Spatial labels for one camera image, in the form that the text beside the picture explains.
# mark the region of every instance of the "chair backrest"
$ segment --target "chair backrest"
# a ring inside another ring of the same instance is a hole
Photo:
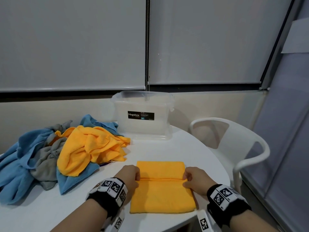
[[[224,154],[234,165],[245,159],[254,143],[259,142],[265,150],[265,141],[253,131],[233,121],[211,117],[203,121],[220,121],[229,125],[222,136],[217,150]]]

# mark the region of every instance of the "crumpled yellow cloth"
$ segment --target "crumpled yellow cloth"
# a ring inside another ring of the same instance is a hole
[[[79,125],[67,129],[63,134],[59,131],[55,134],[59,138],[68,138],[60,152],[57,166],[63,175],[72,177],[77,177],[90,161],[98,164],[110,160],[125,161],[123,156],[126,153],[122,147],[130,144],[130,138],[115,136],[101,127]]]
[[[194,211],[190,189],[182,186],[183,162],[138,161],[141,180],[131,200],[130,213],[187,213]]]

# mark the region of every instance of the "black label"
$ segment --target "black label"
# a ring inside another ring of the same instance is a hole
[[[155,114],[151,112],[128,111],[129,119],[155,120]]]

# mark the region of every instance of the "pile of cloths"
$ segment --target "pile of cloths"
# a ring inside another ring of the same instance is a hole
[[[118,124],[90,115],[78,127],[71,122],[27,132],[0,156],[0,203],[18,202],[37,182],[44,190],[58,182],[62,195],[99,165],[126,160],[122,147],[130,139],[118,133]]]

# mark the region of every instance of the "gray cloth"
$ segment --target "gray cloth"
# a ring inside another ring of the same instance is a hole
[[[34,155],[37,160],[36,168],[30,174],[37,179],[44,190],[52,189],[57,183],[57,160],[67,138],[58,139],[52,146],[44,147]]]
[[[70,128],[72,123],[72,120],[68,120],[67,122],[61,124],[55,124],[53,126],[49,126],[46,127],[47,129],[52,129],[55,132],[56,131],[60,131],[61,133],[63,133],[64,131],[66,131],[68,128]],[[52,140],[54,140],[54,138],[56,137],[56,134],[52,133],[51,135],[48,136],[48,138],[46,139],[46,145],[48,145],[49,143],[51,143]]]

